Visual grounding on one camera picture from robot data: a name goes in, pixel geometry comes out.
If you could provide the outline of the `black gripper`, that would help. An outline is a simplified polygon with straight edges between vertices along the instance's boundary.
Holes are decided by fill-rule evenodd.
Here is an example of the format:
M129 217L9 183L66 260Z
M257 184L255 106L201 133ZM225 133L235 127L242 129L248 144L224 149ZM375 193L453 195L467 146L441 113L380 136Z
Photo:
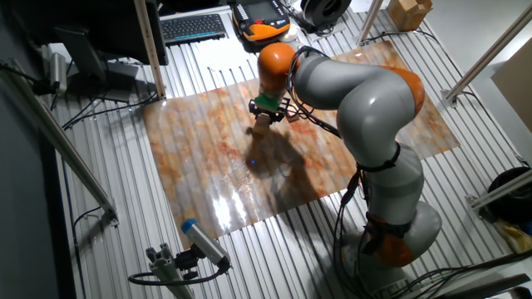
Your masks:
M255 98L249 101L249 112L255 119L261 113L269 115L270 124L280 122L286 115L288 102L280 99Z

